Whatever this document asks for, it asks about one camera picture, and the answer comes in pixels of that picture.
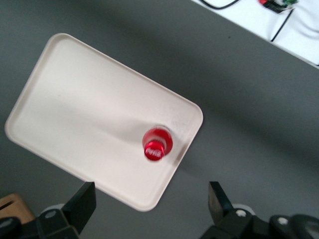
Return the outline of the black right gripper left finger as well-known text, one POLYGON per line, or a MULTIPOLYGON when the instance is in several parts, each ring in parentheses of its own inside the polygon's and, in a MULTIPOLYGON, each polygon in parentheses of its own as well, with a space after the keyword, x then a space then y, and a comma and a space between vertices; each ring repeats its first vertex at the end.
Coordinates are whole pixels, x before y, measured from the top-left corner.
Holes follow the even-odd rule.
POLYGON ((78 239, 96 209, 94 182, 85 182, 66 203, 50 206, 26 224, 17 216, 0 220, 2 239, 78 239))

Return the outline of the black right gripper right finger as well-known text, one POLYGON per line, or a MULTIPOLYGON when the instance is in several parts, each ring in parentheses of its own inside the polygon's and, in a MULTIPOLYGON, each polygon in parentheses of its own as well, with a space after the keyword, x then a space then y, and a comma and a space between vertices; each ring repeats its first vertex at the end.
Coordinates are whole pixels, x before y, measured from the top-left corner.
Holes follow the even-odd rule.
POLYGON ((208 207, 214 222, 202 239, 317 239, 319 220, 313 216, 273 215, 264 221, 231 204, 218 182, 209 182, 208 207))

